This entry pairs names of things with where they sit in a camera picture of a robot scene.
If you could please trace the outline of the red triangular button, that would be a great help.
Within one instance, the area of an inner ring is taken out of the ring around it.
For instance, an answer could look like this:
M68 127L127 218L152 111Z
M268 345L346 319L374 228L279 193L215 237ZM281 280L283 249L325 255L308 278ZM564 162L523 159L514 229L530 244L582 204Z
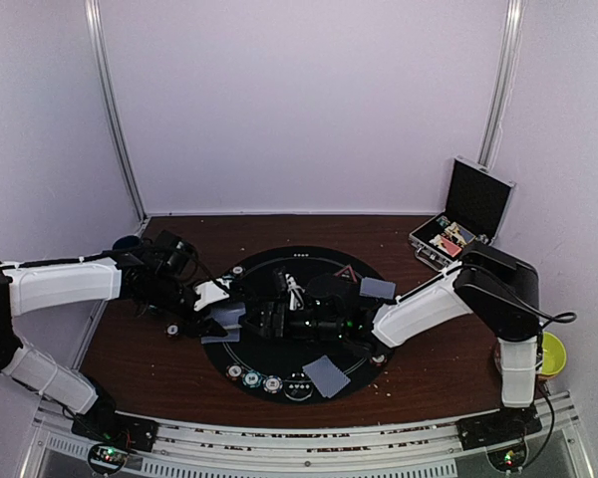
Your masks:
M350 264L344 266L342 269L336 272L334 276L339 279L349 281L351 283L358 282L357 274Z

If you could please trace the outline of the blue-backed playing card deck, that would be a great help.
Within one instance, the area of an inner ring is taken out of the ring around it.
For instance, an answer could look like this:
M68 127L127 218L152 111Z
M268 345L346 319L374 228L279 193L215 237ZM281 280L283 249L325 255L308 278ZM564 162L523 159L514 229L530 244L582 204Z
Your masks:
M240 318L246 313L246 308L243 304L227 304L224 306L217 306L211 310L210 316L222 328L229 332L241 328Z

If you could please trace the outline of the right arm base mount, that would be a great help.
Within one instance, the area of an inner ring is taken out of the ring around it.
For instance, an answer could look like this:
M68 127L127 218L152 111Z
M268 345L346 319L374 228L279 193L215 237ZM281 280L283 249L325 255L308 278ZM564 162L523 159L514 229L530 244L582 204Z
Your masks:
M537 413L529 409L501 409L462 418L455 426L463 450L517 440L542 430Z

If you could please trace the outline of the dealt playing card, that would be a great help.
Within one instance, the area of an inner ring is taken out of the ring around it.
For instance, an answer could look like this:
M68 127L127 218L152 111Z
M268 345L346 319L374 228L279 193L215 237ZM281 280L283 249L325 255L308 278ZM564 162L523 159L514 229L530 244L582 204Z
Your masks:
M211 344L224 344L224 343L239 343L240 342L240 329L229 330L225 336L207 336L203 337L200 341L203 345Z
M321 356L303 365L302 371L310 378L319 393L325 398L333 398L351 383L351 380L328 356Z
M360 283L359 295L382 300L393 300L396 284L376 278L364 277Z

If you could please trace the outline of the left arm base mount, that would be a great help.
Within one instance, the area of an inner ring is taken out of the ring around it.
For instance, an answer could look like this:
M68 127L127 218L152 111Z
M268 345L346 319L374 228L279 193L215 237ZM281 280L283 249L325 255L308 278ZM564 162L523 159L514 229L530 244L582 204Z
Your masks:
M113 424L103 427L88 422L85 417L77 417L73 421L71 432L126 450L151 452L158 432L158 423L150 419L116 414Z

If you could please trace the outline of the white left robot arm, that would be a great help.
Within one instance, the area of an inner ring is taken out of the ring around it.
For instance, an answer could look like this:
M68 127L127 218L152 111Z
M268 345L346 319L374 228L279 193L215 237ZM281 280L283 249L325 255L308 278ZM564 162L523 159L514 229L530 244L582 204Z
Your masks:
M222 336L209 308L232 294L230 280L214 277L194 247L168 231L154 240L126 236L90 256L0 261L0 374L85 415L91 432L113 442L124 423L110 399L92 380L18 337L13 319L69 304L133 300L179 317L193 337Z

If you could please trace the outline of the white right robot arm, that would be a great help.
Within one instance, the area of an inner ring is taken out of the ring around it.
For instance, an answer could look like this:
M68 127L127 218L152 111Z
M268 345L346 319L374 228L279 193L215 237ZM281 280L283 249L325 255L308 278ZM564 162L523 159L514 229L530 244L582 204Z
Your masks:
M501 401L491 418L497 438L513 438L529 422L540 324L539 279L528 263L482 243L402 295L376 298L334 274L299 286L284 269L274 273L277 292L251 298L239 320L266 340L338 343L351 354L376 358L440 324L478 316L499 344Z

